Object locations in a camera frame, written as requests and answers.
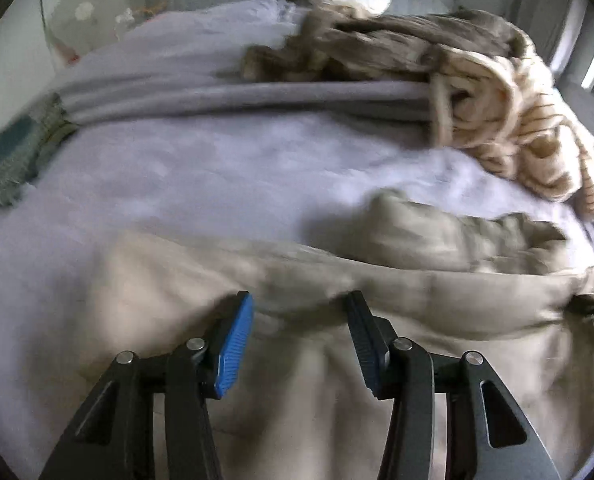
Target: beige fabric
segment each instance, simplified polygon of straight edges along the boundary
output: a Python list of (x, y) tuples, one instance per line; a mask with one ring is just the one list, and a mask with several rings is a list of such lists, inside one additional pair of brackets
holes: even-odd
[[(386, 257), (382, 249), (398, 233), (402, 243), (387, 256), (394, 266), (414, 264), (411, 254), (422, 254), (424, 246), (438, 248), (437, 240), (459, 242), (460, 230), (463, 239), (483, 240), (481, 246), (490, 248), (491, 240), (502, 246), (498, 236), (508, 228), (514, 239), (525, 240), (517, 258), (526, 262), (537, 247), (526, 240), (547, 238), (529, 234), (548, 231), (539, 222), (482, 227), (466, 220), (459, 226), (437, 210), (406, 212), (404, 202), (385, 193), (373, 203), (368, 216), (375, 223), (372, 238), (363, 243), (364, 259)], [(424, 214), (439, 228), (437, 238), (437, 229), (421, 221)], [(360, 232), (367, 232), (365, 225)], [(523, 235), (522, 226), (528, 227)], [(550, 252), (556, 253), (559, 238), (551, 232)], [(424, 265), (462, 270), (472, 254), (490, 254), (476, 242), (474, 250), (460, 246), (425, 254)], [(452, 264), (445, 263), (446, 254)], [(558, 267), (552, 255), (540, 259), (544, 270), (550, 269), (547, 262)], [(200, 335), (216, 316), (219, 298), (247, 289), (256, 313), (239, 379), (225, 399), (209, 405), (224, 476), (374, 478), (391, 403), (373, 399), (364, 386), (336, 299), (359, 288), (376, 314), (428, 351), (482, 352), (568, 478), (594, 444), (594, 323), (562, 314), (570, 295), (585, 285), (583, 275), (571, 272), (402, 270), (295, 244), (202, 238), (181, 244), (129, 232), (100, 268), (78, 347), (82, 371), (95, 381), (119, 351), (150, 356)], [(433, 479), (443, 478), (444, 428), (445, 405), (438, 397)]]
[[(509, 59), (442, 46), (431, 75), (435, 144), (465, 150), (549, 200), (581, 189), (578, 213), (594, 220), (594, 137), (554, 90), (532, 40), (516, 33), (518, 57)], [(455, 90), (466, 97), (452, 106)]]

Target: khaki garment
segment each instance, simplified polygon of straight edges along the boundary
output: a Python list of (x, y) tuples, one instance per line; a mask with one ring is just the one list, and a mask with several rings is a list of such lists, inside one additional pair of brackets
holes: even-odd
[[(394, 210), (405, 209), (398, 199), (385, 193), (368, 215), (384, 200), (395, 203)], [(415, 222), (407, 231), (406, 216), (400, 216), (398, 229), (420, 253), (421, 245), (433, 242), (424, 235), (413, 240)], [(450, 224), (455, 217), (445, 218)], [(539, 223), (526, 220), (524, 226)], [(391, 227), (382, 218), (373, 235)], [(436, 230), (427, 231), (432, 237)], [(375, 248), (369, 242), (363, 247), (367, 253)], [(408, 257), (399, 254), (400, 263)], [(441, 259), (439, 254), (435, 263)], [(432, 263), (432, 258), (424, 262)], [(296, 244), (206, 238), (178, 243), (127, 232), (100, 269), (78, 346), (82, 371), (94, 383), (119, 351), (146, 357), (201, 335), (218, 314), (213, 308), (218, 300), (247, 289), (256, 312), (239, 379), (224, 399), (209, 404), (224, 476), (374, 478), (392, 403), (377, 401), (363, 384), (337, 299), (360, 289), (376, 315), (427, 351), (482, 352), (562, 477), (569, 478), (594, 445), (594, 322), (562, 312), (586, 281), (571, 272), (397, 269)], [(436, 420), (432, 478), (440, 479), (445, 466), (441, 396)]]

